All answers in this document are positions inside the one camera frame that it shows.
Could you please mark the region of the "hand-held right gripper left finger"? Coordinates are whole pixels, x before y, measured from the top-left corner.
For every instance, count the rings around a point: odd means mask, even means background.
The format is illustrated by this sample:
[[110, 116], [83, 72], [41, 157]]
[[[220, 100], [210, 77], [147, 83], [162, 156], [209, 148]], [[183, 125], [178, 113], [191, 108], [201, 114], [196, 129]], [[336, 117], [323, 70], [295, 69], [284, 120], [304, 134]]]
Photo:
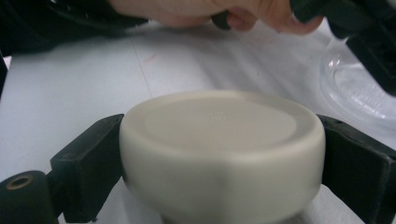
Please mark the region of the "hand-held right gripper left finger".
[[96, 220], [121, 177], [119, 132], [122, 114], [96, 121], [50, 159], [54, 214], [68, 223]]

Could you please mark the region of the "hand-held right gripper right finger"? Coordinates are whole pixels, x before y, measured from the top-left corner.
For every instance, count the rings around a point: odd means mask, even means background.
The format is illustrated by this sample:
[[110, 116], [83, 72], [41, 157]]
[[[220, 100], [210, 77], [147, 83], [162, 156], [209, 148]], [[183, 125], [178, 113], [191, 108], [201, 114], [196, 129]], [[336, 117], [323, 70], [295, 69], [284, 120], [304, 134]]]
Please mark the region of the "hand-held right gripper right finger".
[[322, 184], [365, 224], [396, 218], [396, 150], [347, 123], [320, 116], [326, 136]]

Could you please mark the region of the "clear plastic jar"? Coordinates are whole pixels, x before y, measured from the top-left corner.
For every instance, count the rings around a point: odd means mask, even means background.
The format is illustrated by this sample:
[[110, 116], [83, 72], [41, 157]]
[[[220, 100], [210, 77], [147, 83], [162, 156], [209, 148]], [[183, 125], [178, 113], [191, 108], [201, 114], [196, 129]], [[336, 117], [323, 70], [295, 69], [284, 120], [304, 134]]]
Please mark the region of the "clear plastic jar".
[[396, 132], [396, 97], [380, 88], [345, 40], [330, 41], [319, 73], [322, 94], [337, 112], [358, 123]]

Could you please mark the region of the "cream white round bowl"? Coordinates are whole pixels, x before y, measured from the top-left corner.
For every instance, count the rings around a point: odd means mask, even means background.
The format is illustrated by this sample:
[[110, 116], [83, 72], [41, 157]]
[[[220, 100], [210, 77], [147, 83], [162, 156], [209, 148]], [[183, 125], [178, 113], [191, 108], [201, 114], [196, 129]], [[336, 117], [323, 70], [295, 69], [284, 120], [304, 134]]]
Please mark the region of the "cream white round bowl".
[[315, 198], [325, 133], [315, 113], [289, 100], [186, 92], [131, 109], [120, 154], [128, 189], [178, 224], [264, 224]]

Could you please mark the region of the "white table mat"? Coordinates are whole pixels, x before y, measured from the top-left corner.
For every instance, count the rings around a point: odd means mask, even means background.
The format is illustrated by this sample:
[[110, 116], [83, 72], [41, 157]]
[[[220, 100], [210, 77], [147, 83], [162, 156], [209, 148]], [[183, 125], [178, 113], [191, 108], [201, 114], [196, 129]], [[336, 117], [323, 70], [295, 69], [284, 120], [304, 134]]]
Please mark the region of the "white table mat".
[[[94, 37], [40, 53], [16, 53], [0, 96], [0, 183], [50, 179], [50, 159], [96, 121], [150, 99], [196, 91], [261, 93], [302, 105], [318, 118], [364, 123], [336, 111], [320, 87], [320, 59], [332, 38], [258, 24], [222, 31], [175, 30], [156, 22], [124, 38]], [[148, 206], [121, 177], [89, 224], [178, 224]], [[264, 224], [365, 224], [322, 184], [299, 213]]]

